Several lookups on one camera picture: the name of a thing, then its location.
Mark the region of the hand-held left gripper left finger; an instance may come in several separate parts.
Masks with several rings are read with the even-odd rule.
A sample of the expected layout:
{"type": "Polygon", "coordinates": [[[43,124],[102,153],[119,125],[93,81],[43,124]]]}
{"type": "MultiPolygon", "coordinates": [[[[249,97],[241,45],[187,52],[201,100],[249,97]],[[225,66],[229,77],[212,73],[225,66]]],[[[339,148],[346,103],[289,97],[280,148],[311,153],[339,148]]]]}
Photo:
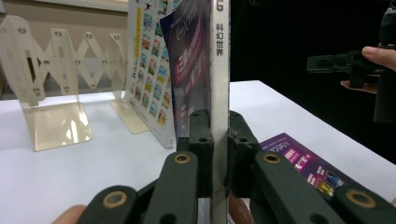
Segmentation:
{"type": "Polygon", "coordinates": [[[208,111],[195,111],[189,135],[164,161],[143,224],[210,224],[213,150],[208,111]]]}

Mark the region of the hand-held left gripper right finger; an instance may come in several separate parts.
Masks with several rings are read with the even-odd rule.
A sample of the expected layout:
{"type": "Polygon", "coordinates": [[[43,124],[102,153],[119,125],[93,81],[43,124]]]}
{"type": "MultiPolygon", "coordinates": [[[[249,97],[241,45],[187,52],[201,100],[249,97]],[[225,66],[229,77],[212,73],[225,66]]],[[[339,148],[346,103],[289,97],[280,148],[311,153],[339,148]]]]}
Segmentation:
{"type": "Polygon", "coordinates": [[[346,224],[284,156],[262,150],[234,111],[228,144],[227,188],[249,199],[254,224],[346,224]]]}

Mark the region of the purple magazine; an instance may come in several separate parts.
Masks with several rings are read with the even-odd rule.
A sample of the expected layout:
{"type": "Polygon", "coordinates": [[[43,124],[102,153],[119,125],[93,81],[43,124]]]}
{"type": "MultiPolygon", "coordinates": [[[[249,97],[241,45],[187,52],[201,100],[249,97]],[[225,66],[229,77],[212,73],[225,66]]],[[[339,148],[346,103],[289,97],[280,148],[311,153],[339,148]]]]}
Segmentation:
{"type": "Polygon", "coordinates": [[[283,155],[308,184],[329,196],[333,196],[339,187],[356,184],[354,179],[286,133],[260,142],[260,146],[264,151],[283,155]]]}

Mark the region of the black magazine with red cards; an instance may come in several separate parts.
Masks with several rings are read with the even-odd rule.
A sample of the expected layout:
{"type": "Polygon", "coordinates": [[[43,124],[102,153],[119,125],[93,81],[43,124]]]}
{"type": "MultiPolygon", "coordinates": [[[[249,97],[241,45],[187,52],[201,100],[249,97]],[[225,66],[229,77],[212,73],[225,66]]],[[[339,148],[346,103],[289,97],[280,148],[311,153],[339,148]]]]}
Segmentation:
{"type": "Polygon", "coordinates": [[[209,128],[212,148],[200,158],[198,224],[227,224],[227,166],[230,85],[230,1],[182,0],[160,20],[169,52],[176,137],[192,139],[209,128]]]}

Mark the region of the white magazine with colourful tiles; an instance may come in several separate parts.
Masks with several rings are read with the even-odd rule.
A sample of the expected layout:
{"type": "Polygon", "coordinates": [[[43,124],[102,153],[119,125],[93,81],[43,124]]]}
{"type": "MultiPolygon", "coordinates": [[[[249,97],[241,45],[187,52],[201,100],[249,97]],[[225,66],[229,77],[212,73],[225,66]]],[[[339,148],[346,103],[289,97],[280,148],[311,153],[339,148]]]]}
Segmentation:
{"type": "Polygon", "coordinates": [[[165,148],[175,143],[169,56],[159,19],[176,9],[173,0],[129,0],[127,103],[165,148]]]}

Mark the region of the beige expandable book rack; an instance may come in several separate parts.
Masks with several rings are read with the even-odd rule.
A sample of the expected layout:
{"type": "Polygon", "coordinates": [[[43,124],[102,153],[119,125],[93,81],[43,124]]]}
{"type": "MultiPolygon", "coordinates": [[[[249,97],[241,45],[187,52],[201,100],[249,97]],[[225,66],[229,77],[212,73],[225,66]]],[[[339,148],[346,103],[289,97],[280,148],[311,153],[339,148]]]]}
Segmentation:
{"type": "Polygon", "coordinates": [[[52,28],[43,49],[33,38],[28,21],[8,15],[0,24],[0,61],[21,109],[36,152],[92,140],[84,88],[107,86],[111,106],[132,134],[149,128],[123,99],[126,56],[122,35],[107,35],[100,47],[87,32],[77,48],[65,29],[52,28]]]}

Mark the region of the black curtain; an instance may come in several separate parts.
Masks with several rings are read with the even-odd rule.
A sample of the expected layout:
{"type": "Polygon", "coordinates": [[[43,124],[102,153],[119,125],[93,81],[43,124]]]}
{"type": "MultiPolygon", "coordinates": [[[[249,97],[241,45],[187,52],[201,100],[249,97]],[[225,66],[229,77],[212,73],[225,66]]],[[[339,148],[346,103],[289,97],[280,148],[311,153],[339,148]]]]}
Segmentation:
{"type": "Polygon", "coordinates": [[[346,74],[306,70],[310,56],[377,43],[389,0],[231,0],[231,79],[259,80],[396,164],[396,124],[373,120],[375,96],[346,74]]]}

